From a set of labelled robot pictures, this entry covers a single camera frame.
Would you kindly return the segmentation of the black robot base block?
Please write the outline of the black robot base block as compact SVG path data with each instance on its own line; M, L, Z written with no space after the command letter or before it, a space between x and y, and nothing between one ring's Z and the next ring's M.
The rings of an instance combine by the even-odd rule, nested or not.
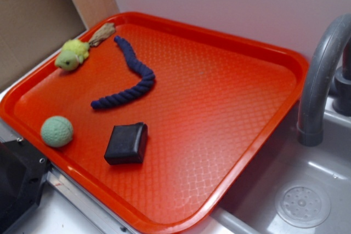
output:
M24 138L1 143L1 233L10 233L39 207L49 166Z

